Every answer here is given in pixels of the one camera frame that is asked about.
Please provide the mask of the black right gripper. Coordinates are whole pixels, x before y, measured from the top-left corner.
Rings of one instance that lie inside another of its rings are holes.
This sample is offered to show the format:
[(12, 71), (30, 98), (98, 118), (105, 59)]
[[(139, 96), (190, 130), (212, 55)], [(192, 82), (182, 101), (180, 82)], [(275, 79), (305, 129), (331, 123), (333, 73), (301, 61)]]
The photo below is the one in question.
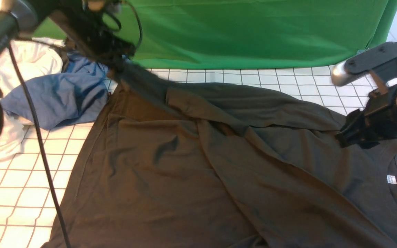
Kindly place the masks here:
[(346, 116), (336, 135), (340, 147), (358, 145), (370, 149), (384, 140), (397, 139), (396, 100), (397, 88), (389, 88), (385, 94), (372, 91), (364, 110), (357, 109)]

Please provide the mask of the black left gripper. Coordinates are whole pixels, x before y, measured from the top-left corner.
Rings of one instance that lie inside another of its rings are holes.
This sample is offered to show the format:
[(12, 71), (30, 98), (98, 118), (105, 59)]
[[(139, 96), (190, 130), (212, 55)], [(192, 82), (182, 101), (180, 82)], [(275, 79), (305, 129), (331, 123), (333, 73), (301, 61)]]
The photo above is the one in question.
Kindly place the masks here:
[(50, 19), (66, 33), (79, 52), (92, 61), (119, 69), (133, 58), (137, 45), (116, 35), (122, 29), (116, 14), (121, 3), (60, 3)]

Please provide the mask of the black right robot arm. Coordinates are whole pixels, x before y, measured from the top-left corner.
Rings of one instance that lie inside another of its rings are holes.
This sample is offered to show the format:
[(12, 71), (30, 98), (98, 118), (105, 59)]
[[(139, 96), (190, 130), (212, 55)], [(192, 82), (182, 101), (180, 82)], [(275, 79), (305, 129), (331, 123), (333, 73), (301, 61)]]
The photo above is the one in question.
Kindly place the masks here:
[(363, 110), (346, 116), (346, 122), (335, 135), (342, 148), (359, 145), (370, 149), (384, 140), (397, 139), (397, 84), (385, 94), (371, 91)]

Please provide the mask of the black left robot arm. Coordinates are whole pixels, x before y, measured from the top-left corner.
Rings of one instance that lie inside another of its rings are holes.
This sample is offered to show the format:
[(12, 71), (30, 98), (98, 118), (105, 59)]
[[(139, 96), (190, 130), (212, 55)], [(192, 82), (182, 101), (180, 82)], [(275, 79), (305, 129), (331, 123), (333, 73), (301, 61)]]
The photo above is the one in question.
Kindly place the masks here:
[[(12, 40), (31, 41), (29, 35), (47, 18), (63, 30), (85, 57), (119, 69), (123, 58), (132, 58), (137, 44), (116, 36), (121, 30), (115, 7), (125, 0), (0, 0), (0, 54)], [(0, 135), (4, 124), (0, 104)]]

